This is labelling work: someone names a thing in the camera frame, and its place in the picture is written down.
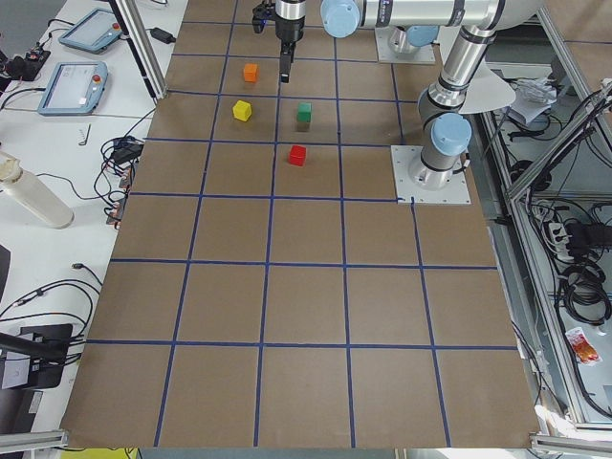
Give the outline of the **orange wooden block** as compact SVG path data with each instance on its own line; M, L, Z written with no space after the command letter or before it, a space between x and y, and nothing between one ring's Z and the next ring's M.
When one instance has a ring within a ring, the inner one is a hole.
M256 63L246 63L243 67L243 79L249 83L257 82L259 79L259 66Z

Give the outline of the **green wooden block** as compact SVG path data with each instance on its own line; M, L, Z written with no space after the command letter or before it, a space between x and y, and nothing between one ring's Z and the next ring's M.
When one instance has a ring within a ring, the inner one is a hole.
M312 121L313 106L311 102L301 101L296 110L296 120L301 123Z

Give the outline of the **aluminium frame post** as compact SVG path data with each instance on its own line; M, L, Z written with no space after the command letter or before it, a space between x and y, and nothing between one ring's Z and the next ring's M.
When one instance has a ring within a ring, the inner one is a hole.
M109 0L122 34L136 61L146 90L154 100L166 97L167 85L164 74L155 56L136 2L133 0Z

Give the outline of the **beige cylindrical bottle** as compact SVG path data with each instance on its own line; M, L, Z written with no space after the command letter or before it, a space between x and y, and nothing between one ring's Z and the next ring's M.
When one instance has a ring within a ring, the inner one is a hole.
M24 169L17 158L5 152L1 152L1 187L51 228L64 229L74 221L72 209L37 176Z

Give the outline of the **yellow wooden block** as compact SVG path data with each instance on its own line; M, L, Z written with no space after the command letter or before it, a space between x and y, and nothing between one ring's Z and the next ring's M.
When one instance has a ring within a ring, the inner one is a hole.
M247 122L252 116L252 106L244 100L237 100L232 106L233 116L242 122Z

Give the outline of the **near teach pendant tablet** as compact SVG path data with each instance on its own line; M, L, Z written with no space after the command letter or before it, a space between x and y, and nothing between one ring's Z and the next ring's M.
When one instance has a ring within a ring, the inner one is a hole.
M42 116L84 116L98 106L108 78L102 61L58 63L39 105Z

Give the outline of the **black monitor stand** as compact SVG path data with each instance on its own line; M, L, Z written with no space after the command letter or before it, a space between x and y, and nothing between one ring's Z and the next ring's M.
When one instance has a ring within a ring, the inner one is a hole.
M50 389L59 386L68 363L70 324L22 327L1 334L1 388Z

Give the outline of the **crumpled white paper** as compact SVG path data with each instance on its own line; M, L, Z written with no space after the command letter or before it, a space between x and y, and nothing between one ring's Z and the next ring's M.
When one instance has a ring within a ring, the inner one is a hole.
M509 117L523 125L529 125L557 102L557 89L547 77L520 78L511 86L515 100L510 106Z

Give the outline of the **white power strip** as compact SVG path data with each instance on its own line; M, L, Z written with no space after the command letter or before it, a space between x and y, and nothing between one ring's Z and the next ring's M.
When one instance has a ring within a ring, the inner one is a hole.
M569 235L565 226L560 222L548 221L544 224L544 233L547 246L554 256L562 262L571 263L574 257L569 253Z

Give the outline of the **black power adapter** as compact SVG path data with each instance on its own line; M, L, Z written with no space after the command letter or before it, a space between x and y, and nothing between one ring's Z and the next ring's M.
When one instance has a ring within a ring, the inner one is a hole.
M172 33L168 32L166 30L163 30L163 29L160 29L160 28L152 28L152 29L149 30L149 32L150 32L150 35L154 39L156 39L156 40L158 40L158 41L160 41L160 42L162 42L164 44L171 44L171 43L175 43L176 42L176 37Z

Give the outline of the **hex key tool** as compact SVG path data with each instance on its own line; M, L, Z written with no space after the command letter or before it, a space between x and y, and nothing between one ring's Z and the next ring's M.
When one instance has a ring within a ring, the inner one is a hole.
M78 146L85 146L88 143L91 133L91 127L92 125L88 124L86 128L79 130L80 140L77 142Z

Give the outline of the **far teach pendant tablet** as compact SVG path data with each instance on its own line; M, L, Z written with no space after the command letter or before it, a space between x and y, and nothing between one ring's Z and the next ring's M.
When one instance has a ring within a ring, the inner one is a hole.
M100 54L118 41L121 34L120 24L113 12L97 8L60 36L58 42L69 48Z

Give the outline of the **red wooden block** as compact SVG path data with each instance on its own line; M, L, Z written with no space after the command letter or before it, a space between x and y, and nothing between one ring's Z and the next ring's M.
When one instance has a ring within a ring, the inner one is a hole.
M304 166L307 157L307 148L294 144L288 154L288 163L296 166Z

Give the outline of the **red snack packet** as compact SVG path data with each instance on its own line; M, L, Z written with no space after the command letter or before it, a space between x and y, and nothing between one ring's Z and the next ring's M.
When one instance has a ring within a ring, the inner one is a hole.
M599 353L589 342L581 327L566 331L565 337L580 363L592 365L601 360Z

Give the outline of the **teach pendant tablet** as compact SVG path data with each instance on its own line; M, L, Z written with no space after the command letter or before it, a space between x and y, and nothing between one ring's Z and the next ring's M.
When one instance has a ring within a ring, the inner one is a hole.
M118 41L121 34L120 24L113 12L97 8L60 36L58 42L69 48L100 54Z
M108 78L102 61L58 63L39 105L42 116L84 116L98 106Z

